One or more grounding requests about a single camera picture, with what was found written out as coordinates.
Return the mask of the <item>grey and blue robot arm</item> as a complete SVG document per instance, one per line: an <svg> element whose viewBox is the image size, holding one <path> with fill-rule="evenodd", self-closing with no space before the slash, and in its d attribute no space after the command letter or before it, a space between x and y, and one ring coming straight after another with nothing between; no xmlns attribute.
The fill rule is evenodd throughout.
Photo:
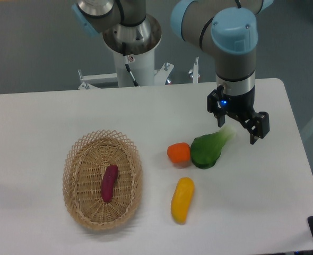
<svg viewBox="0 0 313 255"><path fill-rule="evenodd" d="M258 31L256 15L270 1L180 1L170 25L183 41L215 60L216 88L207 97L207 110L218 126L230 117L250 133L251 143L270 130L269 115L254 110ZM161 40L158 21L145 1L75 1L72 11L91 36L102 35L116 58L121 87L156 83L153 54Z"/></svg>

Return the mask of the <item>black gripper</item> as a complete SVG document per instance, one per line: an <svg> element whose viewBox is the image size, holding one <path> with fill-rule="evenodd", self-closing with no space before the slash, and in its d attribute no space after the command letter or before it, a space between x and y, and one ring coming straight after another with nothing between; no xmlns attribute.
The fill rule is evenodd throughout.
<svg viewBox="0 0 313 255"><path fill-rule="evenodd" d="M231 96L223 93L219 85L207 96L207 111L217 119L218 127L225 124L225 116L238 121L250 133L250 144L263 139L270 131L269 114L255 112L255 88L243 95Z"/></svg>

